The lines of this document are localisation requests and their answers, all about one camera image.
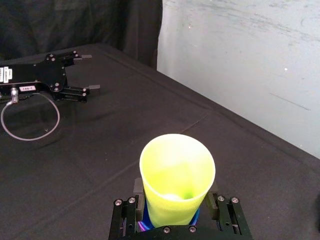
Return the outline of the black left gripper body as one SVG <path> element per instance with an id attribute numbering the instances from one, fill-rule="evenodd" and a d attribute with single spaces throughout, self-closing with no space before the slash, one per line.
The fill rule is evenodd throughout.
<path id="1" fill-rule="evenodd" d="M 19 94 L 46 92 L 56 101 L 64 100 L 67 66 L 67 53 L 49 53 L 37 63 L 1 64 L 0 96 L 9 97 L 15 88 Z"/>

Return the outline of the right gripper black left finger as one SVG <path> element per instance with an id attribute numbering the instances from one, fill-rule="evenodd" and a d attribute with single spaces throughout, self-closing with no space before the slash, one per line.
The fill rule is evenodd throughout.
<path id="1" fill-rule="evenodd" d="M 109 240 L 119 240 L 125 236 L 133 236 L 141 227 L 145 211 L 145 193 L 142 178 L 134 180 L 133 195 L 128 199 L 118 198 L 113 202 Z"/>

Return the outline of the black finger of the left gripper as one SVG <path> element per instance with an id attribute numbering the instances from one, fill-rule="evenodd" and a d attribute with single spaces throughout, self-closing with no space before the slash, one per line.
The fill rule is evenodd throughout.
<path id="1" fill-rule="evenodd" d="M 73 66 L 77 61 L 91 59 L 92 57 L 91 54 L 79 54 L 76 50 L 59 54 L 59 60 L 64 67 Z"/>
<path id="2" fill-rule="evenodd" d="M 75 101 L 86 103 L 88 97 L 96 96 L 100 93 L 101 86 L 99 84 L 89 85 L 87 87 L 64 86 L 60 90 L 53 91 L 53 99 L 55 101 Z"/>

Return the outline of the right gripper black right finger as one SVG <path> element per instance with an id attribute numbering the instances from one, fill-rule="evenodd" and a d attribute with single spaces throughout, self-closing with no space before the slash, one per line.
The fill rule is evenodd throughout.
<path id="1" fill-rule="evenodd" d="M 223 195 L 213 184 L 206 194 L 205 204 L 210 218 L 216 221 L 218 238 L 221 240 L 251 240 L 253 238 L 237 196 Z"/>

